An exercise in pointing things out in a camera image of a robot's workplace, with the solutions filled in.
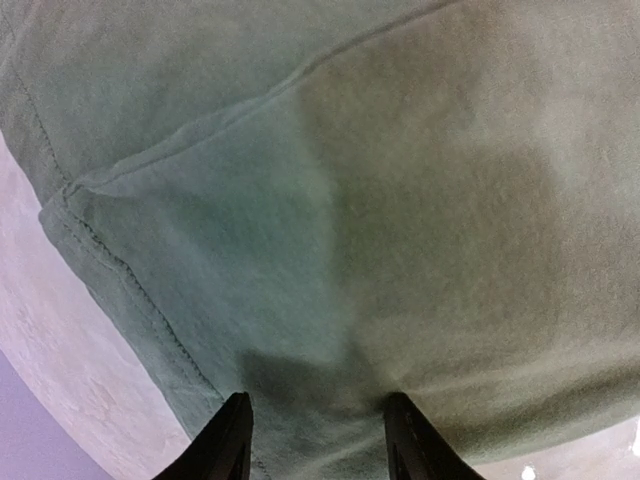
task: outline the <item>clothing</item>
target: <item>clothing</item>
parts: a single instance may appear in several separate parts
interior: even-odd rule
[[[403,391],[499,460],[640,410],[639,8],[5,0],[0,129],[191,435],[382,479]]]

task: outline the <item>black object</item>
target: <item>black object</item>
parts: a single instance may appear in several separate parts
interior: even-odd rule
[[[406,394],[389,396],[384,422],[391,480],[483,480]],[[249,395],[234,393],[154,480],[249,480],[252,432]]]

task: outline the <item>light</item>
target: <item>light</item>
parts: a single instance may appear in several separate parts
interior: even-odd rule
[[[633,454],[636,457],[640,457],[640,419],[638,419],[638,428],[636,430],[636,439],[633,442],[633,445],[631,446],[631,452],[633,452]]]
[[[527,465],[526,467],[524,467],[520,478],[522,478],[522,480],[536,480],[536,471],[533,469],[533,467]]]

